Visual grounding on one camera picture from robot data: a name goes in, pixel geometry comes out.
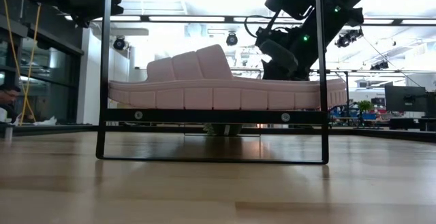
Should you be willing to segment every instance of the glass wall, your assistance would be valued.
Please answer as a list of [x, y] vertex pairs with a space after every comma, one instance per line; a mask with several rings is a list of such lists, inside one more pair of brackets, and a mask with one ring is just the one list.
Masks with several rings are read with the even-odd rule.
[[55, 117], [58, 123], [75, 123], [77, 112], [80, 57], [64, 53], [43, 41], [35, 45], [30, 64], [33, 39], [13, 36], [20, 78], [8, 32], [0, 29], [0, 84], [15, 84], [22, 89], [18, 99], [10, 104], [17, 114], [22, 113], [25, 100], [23, 87], [29, 81], [28, 100], [34, 117], [26, 109], [24, 122], [48, 120]]
[[[26, 87], [29, 82], [27, 96], [36, 121], [55, 117], [58, 123], [75, 123], [80, 59], [38, 41], [31, 64], [33, 45], [31, 38], [22, 40], [19, 85]], [[22, 112], [23, 105], [24, 92], [16, 101], [18, 113]], [[33, 122], [29, 109], [25, 112], [25, 121]]]

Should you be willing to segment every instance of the cable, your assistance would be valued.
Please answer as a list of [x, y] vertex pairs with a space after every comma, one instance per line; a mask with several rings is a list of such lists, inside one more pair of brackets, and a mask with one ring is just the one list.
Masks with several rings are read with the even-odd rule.
[[[275, 17], [270, 17], [270, 16], [260, 16], [260, 15], [247, 16], [247, 17], [245, 18], [245, 20], [244, 20], [244, 28], [245, 28], [245, 30], [247, 31], [247, 33], [248, 33], [251, 37], [254, 37], [254, 38], [258, 38], [258, 37], [257, 37], [256, 35], [252, 34], [252, 33], [250, 32], [250, 30], [248, 29], [248, 26], [247, 26], [247, 21], [248, 21], [248, 19], [249, 19], [249, 18], [252, 18], [252, 17], [264, 18], [264, 19], [269, 19], [269, 20], [271, 20], [271, 19], [276, 19], [276, 18], [277, 18], [276, 16], [275, 16]], [[268, 23], [268, 26], [271, 27], [273, 24], [274, 24], [274, 23], [269, 22], [269, 23]]]
[[40, 23], [40, 13], [41, 13], [41, 4], [38, 5], [38, 10], [36, 13], [36, 23], [35, 23], [35, 33], [33, 34], [33, 47], [32, 47], [32, 54], [30, 56], [30, 62], [29, 62], [29, 71], [27, 73], [27, 85], [26, 85], [26, 91], [25, 91], [25, 105], [22, 107], [22, 115], [20, 119], [20, 125], [22, 125], [22, 121], [25, 118], [24, 114], [26, 112], [26, 104], [28, 104], [27, 101], [27, 94], [29, 94], [29, 86], [30, 86], [30, 74], [32, 72], [32, 62], [33, 57], [35, 56], [35, 47], [36, 47], [36, 36], [38, 33], [38, 24]]
[[[21, 80], [20, 65], [18, 64], [18, 58], [17, 58], [16, 52], [15, 52], [14, 38], [12, 37], [12, 28], [11, 28], [11, 22], [10, 22], [10, 19], [9, 19], [9, 10], [7, 8], [7, 0], [3, 0], [3, 2], [5, 4], [7, 29], [9, 30], [9, 38], [10, 38], [11, 45], [12, 45], [12, 54], [14, 55], [15, 66], [16, 66], [16, 73], [18, 74], [18, 79], [21, 81], [21, 87], [22, 87], [22, 90], [24, 91], [25, 86], [24, 86], [24, 82]], [[23, 106], [24, 108], [26, 106], [26, 100], [27, 100], [27, 96], [25, 96], [25, 104]], [[30, 106], [30, 103], [27, 102], [27, 105], [29, 107], [30, 113], [32, 113], [33, 121], [36, 122], [35, 114], [33, 113], [33, 110], [32, 110], [32, 108]]]
[[418, 85], [418, 87], [420, 88], [424, 88], [422, 86], [420, 86], [417, 82], [415, 82], [415, 80], [411, 79], [407, 74], [403, 73], [403, 71], [401, 71], [399, 68], [395, 67], [394, 64], [392, 64], [382, 53], [380, 53], [380, 51], [378, 51], [374, 45], [367, 40], [367, 38], [365, 36], [363, 36], [363, 38], [368, 42], [368, 44], [377, 52], [379, 53], [379, 55], [386, 61], [388, 62], [391, 66], [393, 66], [398, 72], [400, 72], [401, 74], [403, 74], [406, 78], [408, 78], [410, 81], [412, 81], [414, 84]]
[[279, 29], [283, 29], [283, 30], [287, 31], [287, 28], [286, 28], [286, 27], [276, 27], [276, 28], [273, 29], [273, 31], [274, 31], [274, 30], [279, 30]]

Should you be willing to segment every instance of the man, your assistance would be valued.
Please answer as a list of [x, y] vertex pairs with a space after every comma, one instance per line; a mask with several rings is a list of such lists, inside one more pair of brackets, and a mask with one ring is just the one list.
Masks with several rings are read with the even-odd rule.
[[14, 123], [18, 116], [11, 104], [20, 95], [20, 92], [21, 89], [15, 85], [0, 85], [0, 108], [7, 111], [7, 114], [12, 119], [11, 123]]

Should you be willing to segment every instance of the black robotic arm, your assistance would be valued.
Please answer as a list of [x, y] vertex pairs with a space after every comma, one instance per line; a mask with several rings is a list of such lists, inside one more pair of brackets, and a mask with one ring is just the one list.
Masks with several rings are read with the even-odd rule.
[[[361, 0], [324, 0], [324, 35], [326, 46], [349, 23], [363, 23], [362, 8], [354, 9]], [[308, 80], [312, 64], [318, 59], [315, 0], [266, 0], [265, 6], [276, 12], [266, 29], [256, 32], [256, 46], [272, 60], [262, 62], [267, 80]], [[296, 20], [304, 20], [287, 33], [271, 29], [278, 13], [283, 10]]]

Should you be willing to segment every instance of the yellow cable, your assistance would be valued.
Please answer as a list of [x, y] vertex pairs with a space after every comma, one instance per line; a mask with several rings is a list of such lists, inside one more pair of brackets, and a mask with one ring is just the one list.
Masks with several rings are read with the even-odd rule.
[[38, 33], [38, 24], [40, 23], [40, 13], [41, 13], [41, 5], [38, 6], [38, 11], [36, 13], [36, 23], [35, 23], [35, 33], [33, 34], [32, 54], [30, 56], [29, 72], [27, 73], [27, 85], [26, 85], [26, 91], [25, 91], [25, 105], [22, 107], [20, 125], [22, 125], [22, 120], [25, 118], [24, 114], [26, 112], [26, 104], [28, 104], [27, 94], [29, 94], [30, 74], [32, 72], [33, 56], [35, 55], [36, 36]]
[[[3, 2], [5, 3], [5, 13], [6, 13], [7, 28], [8, 28], [8, 30], [9, 30], [9, 38], [10, 38], [11, 46], [12, 46], [12, 53], [14, 54], [14, 60], [15, 60], [15, 66], [16, 66], [16, 72], [17, 72], [18, 78], [19, 78], [20, 81], [21, 81], [21, 87], [22, 87], [22, 90], [24, 91], [25, 86], [24, 86], [24, 82], [21, 80], [20, 65], [18, 64], [18, 58], [17, 58], [17, 56], [16, 56], [16, 52], [15, 52], [14, 38], [12, 37], [12, 28], [11, 28], [11, 22], [10, 22], [10, 19], [9, 19], [9, 10], [8, 10], [8, 8], [7, 8], [7, 1], [6, 1], [6, 0], [3, 0]], [[23, 107], [25, 108], [25, 106], [26, 106], [26, 104], [27, 104], [27, 106], [29, 107], [30, 113], [32, 113], [33, 121], [36, 122], [35, 115], [34, 115], [34, 113], [33, 113], [33, 110], [32, 110], [32, 108], [31, 108], [31, 106], [30, 106], [30, 103], [29, 103], [29, 102], [26, 102], [26, 101], [27, 101], [27, 95], [25, 94], [25, 103], [24, 103], [24, 106], [23, 106]]]

